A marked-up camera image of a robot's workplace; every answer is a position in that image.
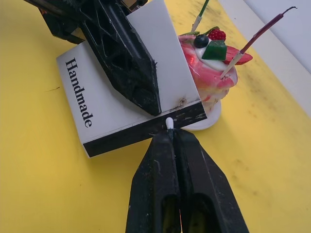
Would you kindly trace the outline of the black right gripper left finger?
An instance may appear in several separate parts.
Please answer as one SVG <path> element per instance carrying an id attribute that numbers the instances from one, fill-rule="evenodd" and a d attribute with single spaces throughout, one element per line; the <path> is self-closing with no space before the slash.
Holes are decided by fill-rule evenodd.
<path id="1" fill-rule="evenodd" d="M 127 233 L 179 233 L 179 184 L 173 131 L 156 134 L 131 184 Z"/>

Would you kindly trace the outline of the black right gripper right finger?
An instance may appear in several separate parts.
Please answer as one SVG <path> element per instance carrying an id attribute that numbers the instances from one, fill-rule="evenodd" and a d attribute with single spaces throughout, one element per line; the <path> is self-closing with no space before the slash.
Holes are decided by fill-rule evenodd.
<path id="1" fill-rule="evenodd" d="M 174 131 L 184 233 L 247 233 L 229 182 L 194 134 Z"/>

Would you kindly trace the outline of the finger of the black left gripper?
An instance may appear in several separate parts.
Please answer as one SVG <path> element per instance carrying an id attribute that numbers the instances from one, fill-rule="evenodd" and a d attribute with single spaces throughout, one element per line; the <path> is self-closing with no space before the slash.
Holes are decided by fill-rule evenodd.
<path id="1" fill-rule="evenodd" d="M 156 63 L 128 21 L 121 0 L 83 0 L 82 31 L 110 83 L 126 99 L 157 116 L 161 111 Z"/>

